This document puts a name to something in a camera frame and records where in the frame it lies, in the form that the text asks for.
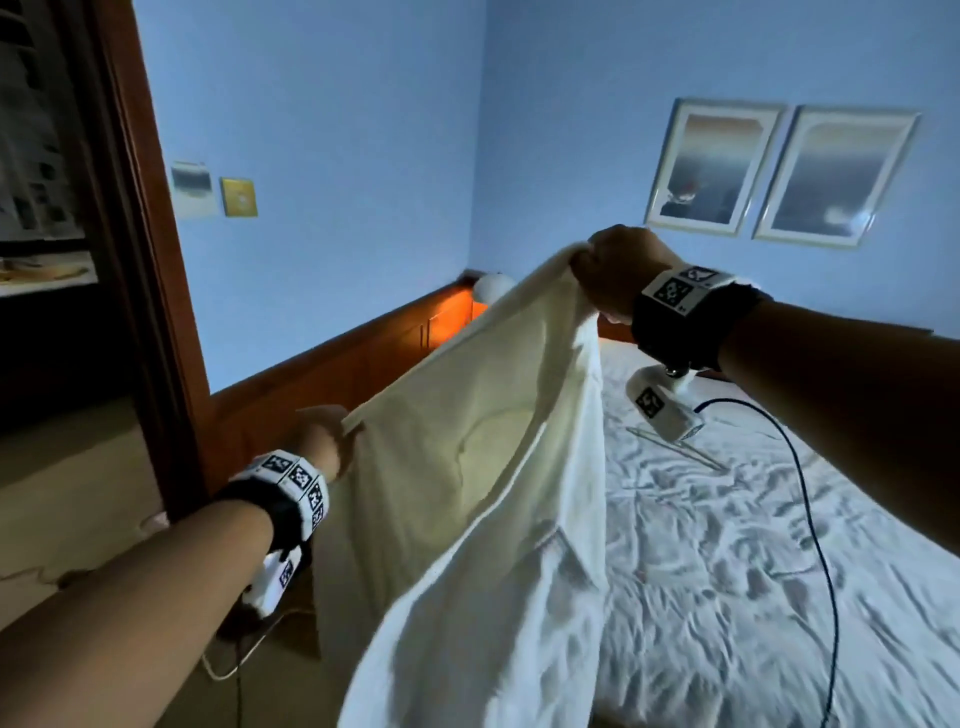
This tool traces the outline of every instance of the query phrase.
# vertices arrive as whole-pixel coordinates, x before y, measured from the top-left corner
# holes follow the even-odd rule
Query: picture frame
[[[786,106],[678,99],[645,224],[737,235]]]
[[[914,110],[800,107],[754,238],[856,248],[919,119]]]

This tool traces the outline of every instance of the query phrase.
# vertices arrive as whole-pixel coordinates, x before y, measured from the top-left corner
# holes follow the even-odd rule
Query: wooden door frame
[[[212,410],[132,0],[24,3],[97,272],[124,313],[167,513],[208,501]]]

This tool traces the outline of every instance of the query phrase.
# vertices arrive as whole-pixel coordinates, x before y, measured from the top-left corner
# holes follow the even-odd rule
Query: white bedsheet
[[[735,404],[708,409],[692,439],[730,473],[637,438],[626,428],[649,426],[623,386],[649,360],[610,341],[601,358],[610,591],[595,711],[650,728],[819,726],[833,627],[786,444]],[[746,399],[701,379],[692,392]],[[960,725],[960,560],[792,439],[838,591],[831,725]]]

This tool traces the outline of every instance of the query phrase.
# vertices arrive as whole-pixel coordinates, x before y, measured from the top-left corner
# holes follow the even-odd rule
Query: black cable
[[[240,666],[243,665],[243,655],[240,650],[242,638],[238,637],[235,645],[237,660],[237,728],[243,728],[243,684],[240,682]]]
[[[810,535],[813,536],[813,545],[817,548],[817,556],[820,557],[820,565],[824,568],[824,576],[827,578],[827,590],[830,593],[830,607],[833,610],[833,654],[830,657],[830,678],[827,683],[827,700],[824,702],[824,718],[820,721],[820,728],[827,728],[827,723],[830,720],[830,710],[833,706],[833,689],[836,685],[837,679],[837,651],[840,648],[840,613],[837,611],[837,597],[836,592],[833,590],[833,580],[830,578],[830,569],[827,566],[827,557],[824,556],[824,550],[820,548],[820,539],[817,538],[817,530],[813,527],[813,513],[810,510],[810,495],[806,491],[806,479],[804,478],[804,469],[800,467],[800,457],[797,455],[797,450],[793,447],[793,443],[790,442],[790,438],[786,436],[786,432],[783,431],[783,428],[780,426],[780,423],[769,413],[757,407],[752,402],[744,400],[735,400],[728,397],[719,397],[716,400],[707,400],[701,402],[694,408],[694,412],[698,414],[707,409],[711,404],[716,404],[717,402],[730,402],[732,404],[742,404],[745,407],[750,407],[755,412],[759,412],[765,418],[767,418],[774,427],[777,428],[777,432],[780,433],[780,436],[786,442],[787,446],[790,447],[790,454],[793,455],[793,463],[797,466],[797,475],[800,476],[800,490],[804,494],[804,509],[806,511],[806,524],[810,528]]]

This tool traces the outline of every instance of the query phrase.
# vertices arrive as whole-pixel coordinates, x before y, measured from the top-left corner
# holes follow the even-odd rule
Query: hand
[[[646,228],[614,225],[590,236],[590,249],[570,261],[587,298],[624,324],[634,318],[634,299],[660,273],[684,262]]]
[[[300,423],[287,438],[285,448],[305,457],[326,482],[336,480],[353,459],[353,441],[359,428],[344,434],[347,409],[339,404],[324,404],[298,412]]]

